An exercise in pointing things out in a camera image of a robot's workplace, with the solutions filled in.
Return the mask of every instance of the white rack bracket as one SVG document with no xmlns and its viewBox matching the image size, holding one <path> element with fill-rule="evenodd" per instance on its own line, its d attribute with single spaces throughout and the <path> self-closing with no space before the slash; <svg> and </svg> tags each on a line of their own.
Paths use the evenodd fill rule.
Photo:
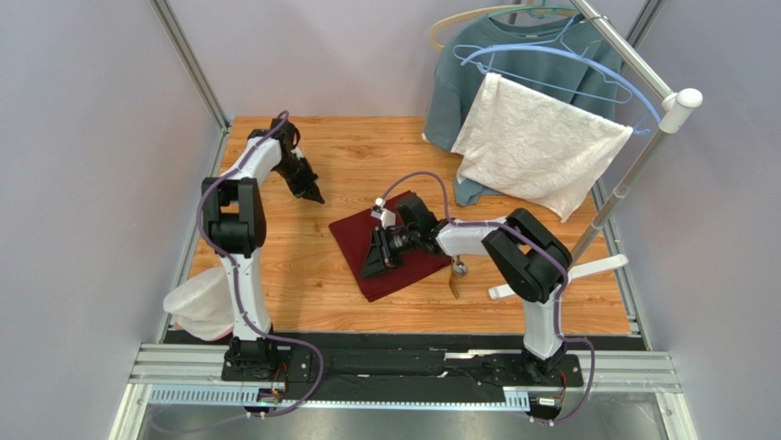
<svg viewBox="0 0 781 440">
<path fill-rule="evenodd" d="M 591 261 L 590 263 L 578 264 L 569 270 L 569 281 L 571 282 L 579 278 L 588 277 L 590 275 L 616 270 L 626 266 L 627 262 L 629 262 L 629 260 L 627 260 L 623 254 L 618 254 L 612 257 Z M 509 285 L 504 284 L 490 288 L 489 296 L 491 300 L 496 301 L 517 295 Z"/>
<path fill-rule="evenodd" d="M 677 133 L 691 112 L 701 105 L 702 93 L 697 89 L 684 89 L 670 94 L 662 101 L 662 107 L 667 113 L 659 123 L 659 129 L 670 135 Z"/>
</svg>

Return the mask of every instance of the wooden tabletop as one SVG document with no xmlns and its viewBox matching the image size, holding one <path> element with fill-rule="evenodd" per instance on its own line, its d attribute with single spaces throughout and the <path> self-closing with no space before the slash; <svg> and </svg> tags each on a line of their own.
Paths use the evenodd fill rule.
<svg viewBox="0 0 781 440">
<path fill-rule="evenodd" d="M 432 171 L 448 183 L 450 212 L 464 220 L 507 215 L 515 208 L 531 211 L 565 245 L 572 248 L 595 214 L 590 197 L 569 220 L 541 206 L 508 196 L 483 197 L 469 207 L 457 206 L 452 181 L 461 157 L 426 144 L 419 117 L 296 117 L 301 148 L 320 176 L 325 205 L 295 199 L 284 180 L 272 172 L 260 187 L 268 221 L 260 270 L 266 305 L 279 331 L 447 332 L 512 334 L 524 329 L 518 298 L 495 302 L 488 288 L 504 284 L 487 257 L 465 256 L 469 274 L 459 284 L 460 299 L 448 288 L 450 269 L 369 303 L 358 290 L 328 225 L 371 207 L 401 176 Z M 220 172 L 238 158 L 254 128 L 269 128 L 270 117 L 238 117 L 231 129 Z M 416 177 L 391 195 L 415 191 L 436 215 L 443 212 L 439 185 Z M 608 256 L 602 237 L 581 262 Z M 201 241 L 190 276 L 219 265 Z M 621 295 L 612 273 L 574 281 L 566 290 L 563 327 L 567 333 L 630 332 Z"/>
</svg>

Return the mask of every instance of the blue plastic hanger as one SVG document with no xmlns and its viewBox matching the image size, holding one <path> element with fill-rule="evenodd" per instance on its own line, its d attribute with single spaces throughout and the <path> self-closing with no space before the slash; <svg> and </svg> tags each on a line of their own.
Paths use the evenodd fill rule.
<svg viewBox="0 0 781 440">
<path fill-rule="evenodd" d="M 648 112 L 643 117 L 641 117 L 640 121 L 638 121 L 637 124 L 634 126 L 633 133 L 635 135 L 640 135 L 640 136 L 647 135 L 647 134 L 651 133 L 651 130 L 649 128 L 646 128 L 646 129 L 643 129 L 643 130 L 638 129 L 638 127 L 640 127 L 645 122 L 645 120 L 648 118 L 648 115 L 653 116 L 654 119 L 656 120 L 657 124 L 659 122 L 661 122 L 661 120 L 662 120 L 659 117 L 659 114 L 656 112 L 656 109 L 654 108 L 654 106 L 651 104 L 650 101 L 648 101 L 648 98 L 646 98 L 639 90 L 637 90 L 637 87 L 635 87 L 631 82 L 627 81 L 624 77 L 620 76 L 620 74 L 616 73 L 615 71 L 612 71 L 611 69 L 608 69 L 607 67 L 599 64 L 598 62 L 596 62 L 594 60 L 590 60 L 590 59 L 586 58 L 586 53 L 589 51 L 589 49 L 591 47 L 590 44 L 588 46 L 586 46 L 586 49 L 583 51 L 583 53 L 577 54 L 574 50 L 572 50 L 564 42 L 564 35 L 567 32 L 567 30 L 570 28 L 570 26 L 572 25 L 574 20 L 575 20 L 574 17 L 570 18 L 569 21 L 564 26 L 564 29 L 562 29 L 562 31 L 555 38 L 547 40 L 547 41 L 536 41 L 534 43 L 518 43 L 518 44 L 498 44 L 498 45 L 488 46 L 487 48 L 482 48 L 480 46 L 473 46 L 473 45 L 467 45 L 467 44 L 459 44 L 459 45 L 456 45 L 455 47 L 453 47 L 453 55 L 456 58 L 458 58 L 459 60 L 462 60 L 461 61 L 461 65 L 462 66 L 467 65 L 467 63 L 474 64 L 474 65 L 476 65 L 478 67 L 478 70 L 481 73 L 483 73 L 483 74 L 486 74 L 488 72 L 496 72 L 496 73 L 500 73 L 502 75 L 511 76 L 513 78 L 518 78 L 520 80 L 527 81 L 529 83 L 537 83 L 537 84 L 545 85 L 545 86 L 548 86 L 548 87 L 552 87 L 552 88 L 557 89 L 557 90 L 562 90 L 562 91 L 565 91 L 565 92 L 571 92 L 573 94 L 580 94 L 580 95 L 583 95 L 583 96 L 588 96 L 588 97 L 591 97 L 591 98 L 600 99 L 602 101 L 608 101 L 608 102 L 612 102 L 612 103 L 615 103 L 615 104 L 626 104 L 630 100 L 632 100 L 633 97 L 637 96 L 637 99 L 639 99 L 643 103 L 643 105 L 645 105 L 645 108 L 648 109 Z M 566 50 L 561 50 L 561 49 L 555 49 L 555 48 L 549 48 L 549 47 L 546 47 L 546 46 L 542 46 L 544 44 L 555 43 L 555 42 L 560 42 L 561 45 L 566 48 Z M 467 55 L 466 57 L 462 57 L 462 56 L 458 55 L 458 53 L 457 53 L 457 51 L 460 50 L 460 49 L 472 49 L 473 51 L 469 55 Z M 551 53 L 551 54 L 558 55 L 558 56 L 561 56 L 561 57 L 569 58 L 571 60 L 583 62 L 584 64 L 587 64 L 590 68 L 592 68 L 595 71 L 599 72 L 599 74 L 602 76 L 602 79 L 605 81 L 605 83 L 615 84 L 616 86 L 618 86 L 621 89 L 623 89 L 629 95 L 629 97 L 627 97 L 624 100 L 618 100 L 618 99 L 614 99 L 614 98 L 607 98 L 607 97 L 604 97 L 604 96 L 598 96 L 598 95 L 591 94 L 591 93 L 579 92 L 577 90 L 572 90 L 572 89 L 568 89 L 566 87 L 561 87 L 561 86 L 558 86 L 558 85 L 549 84 L 547 82 L 541 82 L 541 81 L 533 80 L 533 79 L 526 78 L 526 77 L 521 76 L 521 75 L 516 75 L 514 73 L 509 73 L 507 71 L 502 71 L 500 69 L 494 68 L 493 67 L 493 61 L 494 61 L 494 57 L 495 57 L 496 52 L 504 52 L 504 51 L 510 51 L 510 50 L 530 50 L 530 51 L 536 51 L 536 52 L 545 52 L 545 53 Z M 488 65 L 483 64 L 481 61 L 473 60 L 474 58 L 476 58 L 476 57 L 478 57 L 480 55 L 485 55 L 485 54 L 491 54 Z"/>
</svg>

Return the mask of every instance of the dark red cloth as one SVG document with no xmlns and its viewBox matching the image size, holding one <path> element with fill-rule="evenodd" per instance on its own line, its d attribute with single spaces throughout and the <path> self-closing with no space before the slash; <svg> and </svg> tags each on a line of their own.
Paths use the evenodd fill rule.
<svg viewBox="0 0 781 440">
<path fill-rule="evenodd" d="M 385 206 L 396 213 L 396 202 L 409 193 L 408 191 L 389 199 Z M 400 291 L 450 264 L 450 258 L 435 257 L 427 254 L 423 249 L 418 249 L 404 254 L 404 265 L 393 272 L 368 280 L 361 279 L 359 274 L 369 254 L 371 229 L 380 225 L 380 220 L 372 217 L 369 211 L 371 210 L 361 211 L 328 225 L 336 238 L 336 243 L 342 249 L 350 270 L 353 271 L 358 288 L 369 302 Z M 400 222 L 401 219 L 397 216 L 396 223 Z"/>
</svg>

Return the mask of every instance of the blue-green shirt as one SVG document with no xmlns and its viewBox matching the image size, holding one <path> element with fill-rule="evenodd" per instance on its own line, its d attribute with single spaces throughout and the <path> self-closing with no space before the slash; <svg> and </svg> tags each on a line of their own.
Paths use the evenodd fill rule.
<svg viewBox="0 0 781 440">
<path fill-rule="evenodd" d="M 458 132 L 467 118 L 469 108 L 482 84 L 484 75 L 474 64 L 461 66 L 461 60 L 453 55 L 453 48 L 459 44 L 469 44 L 487 48 L 495 44 L 532 43 L 554 39 L 570 18 L 536 26 L 514 26 L 498 22 L 488 16 L 482 16 L 464 28 L 442 50 L 434 74 L 434 93 L 426 115 L 426 138 L 437 147 L 450 151 L 456 142 Z M 621 58 L 618 53 L 603 41 L 602 35 L 590 23 L 580 23 L 582 16 L 575 16 L 573 24 L 564 35 L 564 42 L 576 53 L 586 52 L 586 57 L 618 72 Z M 565 50 L 560 43 L 547 43 L 544 46 Z M 470 49 L 459 49 L 459 55 L 466 57 Z M 615 104 L 582 94 L 563 91 L 542 85 L 547 83 L 558 87 L 577 90 L 582 93 L 615 98 L 618 87 L 607 83 L 601 73 L 588 65 L 551 53 L 518 50 L 494 52 L 492 66 L 506 72 L 523 76 L 532 81 L 523 81 L 503 75 L 537 92 L 547 94 L 565 103 L 570 103 L 595 115 L 610 120 L 615 119 Z M 489 64 L 491 54 L 476 57 L 474 61 Z M 475 181 L 466 180 L 455 183 L 456 202 L 467 206 L 475 204 L 481 195 L 497 194 Z"/>
</svg>

